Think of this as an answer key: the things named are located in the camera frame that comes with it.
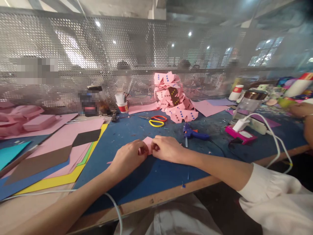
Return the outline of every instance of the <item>scissors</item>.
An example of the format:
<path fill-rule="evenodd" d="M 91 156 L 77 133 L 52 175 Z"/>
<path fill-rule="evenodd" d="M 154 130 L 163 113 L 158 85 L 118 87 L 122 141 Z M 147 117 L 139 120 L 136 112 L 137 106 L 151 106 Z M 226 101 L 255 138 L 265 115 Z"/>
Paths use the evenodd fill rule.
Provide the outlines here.
<path fill-rule="evenodd" d="M 162 126 L 164 126 L 164 122 L 167 121 L 167 118 L 166 118 L 166 117 L 160 116 L 160 115 L 156 115 L 156 116 L 153 116 L 153 117 L 143 117 L 143 116 L 138 116 L 138 117 L 148 119 L 150 125 L 153 126 L 153 127 L 162 127 Z M 155 124 L 153 124 L 153 122 L 161 123 L 161 125 L 155 125 Z"/>

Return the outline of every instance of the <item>pen holder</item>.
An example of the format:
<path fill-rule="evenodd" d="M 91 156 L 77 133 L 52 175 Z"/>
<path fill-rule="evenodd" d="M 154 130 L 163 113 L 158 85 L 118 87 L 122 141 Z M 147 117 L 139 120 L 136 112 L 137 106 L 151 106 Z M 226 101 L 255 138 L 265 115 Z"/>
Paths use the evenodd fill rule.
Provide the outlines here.
<path fill-rule="evenodd" d="M 128 106 L 127 106 L 127 101 L 122 104 L 116 103 L 118 108 L 120 109 L 121 113 L 127 113 L 128 112 Z"/>

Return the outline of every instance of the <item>white shirt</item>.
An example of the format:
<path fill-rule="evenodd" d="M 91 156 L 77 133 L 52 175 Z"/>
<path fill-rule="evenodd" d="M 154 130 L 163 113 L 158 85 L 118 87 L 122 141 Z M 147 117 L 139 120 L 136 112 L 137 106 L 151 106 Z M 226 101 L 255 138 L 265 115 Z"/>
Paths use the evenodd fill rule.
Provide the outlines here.
<path fill-rule="evenodd" d="M 261 224 L 264 235 L 313 234 L 313 193 L 294 177 L 253 164 L 239 191 L 242 209 Z M 115 233 L 119 234 L 119 225 Z M 193 195 L 131 214 L 123 219 L 123 235 L 222 234 L 209 211 Z"/>

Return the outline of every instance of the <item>forearm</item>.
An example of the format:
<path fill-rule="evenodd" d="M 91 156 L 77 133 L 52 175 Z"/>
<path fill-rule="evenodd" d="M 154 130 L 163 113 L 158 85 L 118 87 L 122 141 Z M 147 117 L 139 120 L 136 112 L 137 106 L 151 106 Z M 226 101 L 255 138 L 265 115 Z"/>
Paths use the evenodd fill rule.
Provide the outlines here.
<path fill-rule="evenodd" d="M 108 169 L 9 234 L 65 234 L 95 200 L 120 180 Z"/>
<path fill-rule="evenodd" d="M 206 155 L 186 149 L 186 165 L 197 167 L 220 179 L 236 191 L 247 184 L 253 171 L 253 165 L 237 160 Z"/>
<path fill-rule="evenodd" d="M 304 124 L 304 137 L 313 149 L 313 115 L 309 115 L 305 119 Z"/>

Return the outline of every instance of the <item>perforated metal screen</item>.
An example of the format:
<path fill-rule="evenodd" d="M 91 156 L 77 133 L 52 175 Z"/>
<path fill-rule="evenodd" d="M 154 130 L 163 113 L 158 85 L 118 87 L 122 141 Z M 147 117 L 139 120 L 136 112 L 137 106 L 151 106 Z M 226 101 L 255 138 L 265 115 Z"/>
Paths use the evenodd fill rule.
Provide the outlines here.
<path fill-rule="evenodd" d="M 191 99 L 226 96 L 237 77 L 266 79 L 275 65 L 241 68 L 253 56 L 269 58 L 256 50 L 264 32 L 242 28 L 0 8 L 0 30 L 0 100 L 51 113 L 77 111 L 77 93 L 89 85 L 102 85 L 112 106 L 114 94 L 128 89 L 131 105 L 152 103 L 156 71 L 179 74 Z M 58 58 L 60 84 L 18 85 L 16 61 L 24 57 Z"/>

